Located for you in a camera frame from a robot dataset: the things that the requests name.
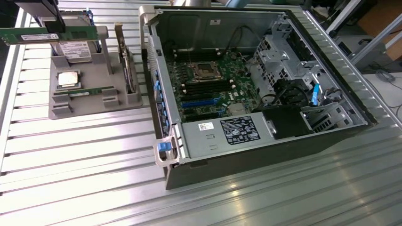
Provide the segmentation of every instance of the power supply label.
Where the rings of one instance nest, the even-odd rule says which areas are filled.
[[[220,124],[229,145],[260,139],[251,116],[220,120]]]

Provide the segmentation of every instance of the barcode sticker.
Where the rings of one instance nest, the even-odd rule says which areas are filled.
[[[60,42],[60,47],[66,59],[90,57],[85,41]]]
[[[57,34],[25,34],[21,35],[21,39],[24,41],[50,40],[50,39],[58,39],[58,35]]]
[[[199,124],[200,131],[213,129],[213,124],[211,122]]]
[[[89,92],[84,92],[84,93],[72,93],[69,94],[69,97],[80,97],[80,96],[88,96]]]
[[[209,25],[219,25],[220,24],[220,20],[211,20],[209,21]]]

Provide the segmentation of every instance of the metal sheet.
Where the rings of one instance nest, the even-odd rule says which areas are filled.
[[[106,25],[110,34],[113,22],[125,22],[124,35],[141,70],[137,8],[160,1],[58,2],[61,9],[93,8],[96,23]],[[316,33],[300,9],[287,8]],[[18,20],[30,25],[22,13]],[[2,76],[8,82],[0,88],[9,96],[0,112],[0,225],[400,223],[400,129],[331,43],[321,35],[312,37],[328,58],[344,67],[343,77],[379,125],[316,155],[169,191],[164,190],[162,170],[153,163],[146,96],[141,108],[52,121],[46,119],[49,46],[10,48]],[[108,39],[109,51],[116,51],[113,38]]]

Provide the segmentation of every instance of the motherboard chip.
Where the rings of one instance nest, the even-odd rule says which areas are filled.
[[[231,104],[231,105],[228,105],[227,108],[228,108],[231,116],[247,114],[247,111],[245,111],[241,103]]]

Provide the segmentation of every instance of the cpu socket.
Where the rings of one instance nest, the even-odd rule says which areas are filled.
[[[215,62],[205,62],[191,65],[195,81],[211,81],[221,79]]]

